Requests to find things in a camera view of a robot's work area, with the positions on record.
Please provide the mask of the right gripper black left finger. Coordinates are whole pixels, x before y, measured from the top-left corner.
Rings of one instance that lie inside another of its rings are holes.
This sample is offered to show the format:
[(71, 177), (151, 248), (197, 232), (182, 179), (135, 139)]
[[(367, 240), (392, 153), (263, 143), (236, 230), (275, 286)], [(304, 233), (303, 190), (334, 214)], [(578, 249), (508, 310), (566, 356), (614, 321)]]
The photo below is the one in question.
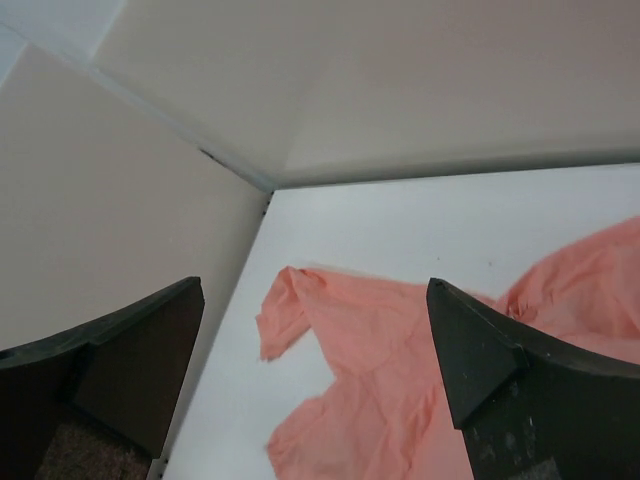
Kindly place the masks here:
[(81, 428), (161, 457), (205, 306), (201, 280), (182, 279), (138, 302), (1, 353), (1, 476), (33, 479), (57, 434)]

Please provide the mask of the salmon pink hooded jacket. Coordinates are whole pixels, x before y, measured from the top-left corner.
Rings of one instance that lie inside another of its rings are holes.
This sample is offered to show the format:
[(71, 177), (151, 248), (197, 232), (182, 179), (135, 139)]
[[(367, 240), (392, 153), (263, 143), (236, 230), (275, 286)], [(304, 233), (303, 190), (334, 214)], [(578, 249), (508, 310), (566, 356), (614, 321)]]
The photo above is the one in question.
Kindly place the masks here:
[[(631, 218), (535, 264), (491, 307), (561, 340), (639, 359), (639, 222)], [(317, 337), (334, 382), (273, 431), (280, 479), (468, 479), (422, 285), (282, 269), (256, 319), (260, 354)]]

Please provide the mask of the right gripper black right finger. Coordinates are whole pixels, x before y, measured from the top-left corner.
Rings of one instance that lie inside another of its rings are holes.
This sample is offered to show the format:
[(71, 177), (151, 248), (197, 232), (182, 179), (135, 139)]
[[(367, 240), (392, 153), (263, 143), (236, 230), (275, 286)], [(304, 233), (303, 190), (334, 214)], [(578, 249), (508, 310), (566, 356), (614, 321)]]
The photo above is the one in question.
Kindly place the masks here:
[(426, 303), (476, 479), (636, 479), (639, 367), (576, 347), (433, 278)]

